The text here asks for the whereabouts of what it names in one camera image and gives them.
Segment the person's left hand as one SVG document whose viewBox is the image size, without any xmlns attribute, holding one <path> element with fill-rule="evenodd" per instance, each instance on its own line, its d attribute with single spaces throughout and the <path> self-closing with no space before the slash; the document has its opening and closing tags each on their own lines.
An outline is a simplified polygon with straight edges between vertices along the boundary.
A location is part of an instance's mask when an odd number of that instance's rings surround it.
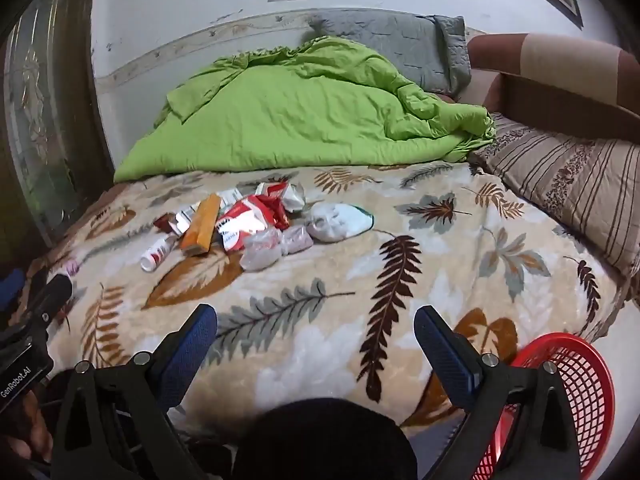
<svg viewBox="0 0 640 480">
<path fill-rule="evenodd" d="M 1 415 L 1 441 L 22 460 L 37 456 L 50 463 L 53 438 L 42 416 L 37 396 L 32 391 Z"/>
</svg>

